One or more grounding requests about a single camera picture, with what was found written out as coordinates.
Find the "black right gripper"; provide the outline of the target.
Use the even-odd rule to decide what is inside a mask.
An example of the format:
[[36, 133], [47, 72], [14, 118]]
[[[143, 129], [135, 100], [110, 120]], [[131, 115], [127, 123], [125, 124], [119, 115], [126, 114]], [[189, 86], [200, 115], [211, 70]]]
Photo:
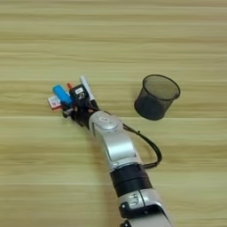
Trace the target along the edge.
[[84, 104], [82, 106], [69, 106], [62, 103], [61, 106], [62, 114], [65, 118], [70, 117], [78, 125], [87, 129], [90, 128], [90, 117], [99, 110], [99, 108], [97, 106], [94, 106], [92, 103]]

